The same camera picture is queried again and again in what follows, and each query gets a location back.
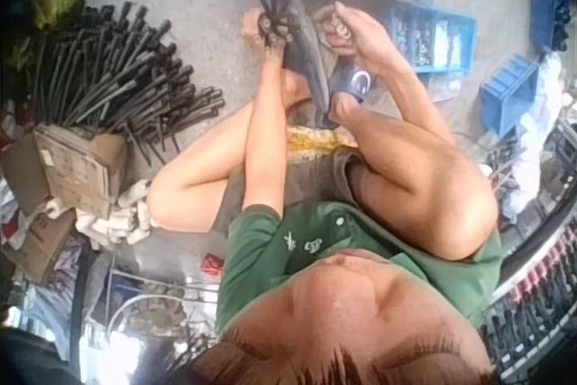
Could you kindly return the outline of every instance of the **concrete floor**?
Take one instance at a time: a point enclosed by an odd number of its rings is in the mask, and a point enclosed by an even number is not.
[[[120,5],[122,1],[87,0],[90,5]],[[239,36],[238,24],[243,11],[258,5],[257,0],[130,1],[149,7],[147,20],[152,24],[170,18],[172,29],[165,42],[176,42],[184,62],[195,67],[194,81],[198,86],[213,85],[223,89],[226,99],[223,116],[251,99],[257,64]],[[529,40],[530,0],[435,0],[435,4],[477,20],[479,40],[473,70],[464,80],[461,94],[439,107],[454,132],[468,133],[479,139],[484,135],[478,98],[480,84],[515,53],[532,59],[536,57]],[[378,111],[396,113],[389,97],[372,97],[369,103]],[[207,121],[179,134],[181,147],[193,142],[215,122],[218,120]],[[459,139],[459,145],[471,155],[475,153],[475,146],[464,139]],[[167,159],[173,157],[174,151],[169,150]],[[138,156],[135,158],[136,166],[143,168],[142,161]],[[155,166],[143,174],[152,177],[158,169]],[[224,254],[224,243],[220,239],[165,233],[153,237],[155,239],[150,238],[129,249],[143,273],[162,274],[169,270],[174,278],[196,275],[205,252]],[[165,252],[162,261],[159,261],[159,250]]]

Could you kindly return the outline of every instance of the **blue plastic crate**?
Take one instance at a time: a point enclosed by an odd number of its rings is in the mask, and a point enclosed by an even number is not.
[[[477,43],[477,22],[467,15],[445,11],[431,5],[424,5],[412,1],[397,1],[392,7],[387,8],[380,15],[380,22],[387,28],[393,43],[400,49],[401,42],[398,36],[399,22],[405,22],[408,26],[407,52],[403,54],[417,73],[442,73],[462,72],[467,74],[472,68],[475,46]],[[438,22],[447,22],[447,33],[461,35],[461,56],[458,64],[443,66],[417,65],[415,60],[416,38],[414,30],[420,23],[429,23],[429,31],[432,35],[432,50],[435,46],[435,29]]]
[[[482,121],[502,138],[535,102],[538,63],[516,54],[481,86]]]
[[[559,0],[531,0],[531,41],[538,50],[553,44],[555,9]]]

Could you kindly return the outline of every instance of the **man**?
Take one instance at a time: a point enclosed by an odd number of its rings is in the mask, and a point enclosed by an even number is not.
[[[258,13],[245,32],[255,33]],[[334,13],[352,39],[337,35]],[[501,262],[490,184],[377,21],[339,3],[318,20],[336,54],[389,89],[403,120],[333,89],[328,119],[358,150],[287,166],[285,109],[308,95],[281,68],[281,41],[262,53],[253,102],[151,186],[161,226],[226,232],[230,223],[221,342],[173,383],[483,383],[492,368],[472,322]],[[315,200],[295,199],[292,185]]]

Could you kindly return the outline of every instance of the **hair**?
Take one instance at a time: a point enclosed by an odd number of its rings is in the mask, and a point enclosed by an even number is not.
[[[133,376],[134,385],[228,385],[252,384],[252,366],[261,359],[258,354],[247,353],[245,348],[227,342],[208,347],[206,340],[194,337],[187,350],[176,357],[173,342],[150,348],[139,362]],[[481,375],[469,367],[458,355],[420,353],[417,350],[406,361],[390,367],[373,362],[369,383],[391,384],[451,384],[492,385],[500,384],[496,371]],[[362,375],[351,354],[341,348],[324,367],[320,378],[309,370],[295,371],[298,385],[362,385]]]

